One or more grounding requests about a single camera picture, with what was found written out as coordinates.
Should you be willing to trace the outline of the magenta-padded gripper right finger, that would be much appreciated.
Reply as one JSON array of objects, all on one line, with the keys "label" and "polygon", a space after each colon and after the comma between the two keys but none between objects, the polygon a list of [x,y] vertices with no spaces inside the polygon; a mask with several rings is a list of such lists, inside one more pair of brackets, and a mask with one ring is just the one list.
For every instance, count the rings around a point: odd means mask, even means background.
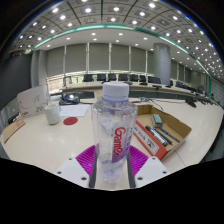
[{"label": "magenta-padded gripper right finger", "polygon": [[157,157],[148,157],[134,146],[130,147],[127,167],[129,186],[131,188],[146,186],[170,174]]}]

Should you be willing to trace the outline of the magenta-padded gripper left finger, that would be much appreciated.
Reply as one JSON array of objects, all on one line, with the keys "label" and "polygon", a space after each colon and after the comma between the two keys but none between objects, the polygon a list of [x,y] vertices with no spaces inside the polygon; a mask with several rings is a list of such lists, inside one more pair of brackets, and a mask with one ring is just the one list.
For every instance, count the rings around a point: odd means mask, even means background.
[{"label": "magenta-padded gripper left finger", "polygon": [[55,174],[81,187],[94,188],[96,160],[95,146],[90,146],[75,158],[66,159]]}]

